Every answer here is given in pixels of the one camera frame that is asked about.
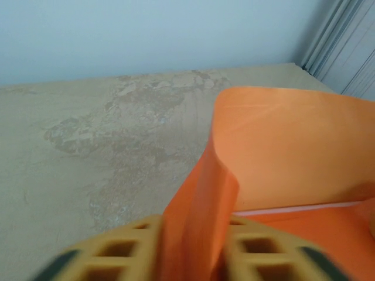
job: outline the orange object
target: orange object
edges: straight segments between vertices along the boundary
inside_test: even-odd
[[[161,280],[215,279],[233,210],[375,197],[374,144],[373,102],[293,89],[223,91],[207,148],[164,213]],[[375,280],[375,243],[355,213],[343,208],[285,214],[294,220],[280,225],[278,215],[256,219],[331,244],[328,253],[354,277]],[[352,253],[344,250],[343,237],[362,266],[349,265]]]

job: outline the beige surface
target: beige surface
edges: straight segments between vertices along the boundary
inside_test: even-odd
[[[0,272],[25,280],[62,248],[161,213],[231,85],[331,91],[294,64],[0,88]]]

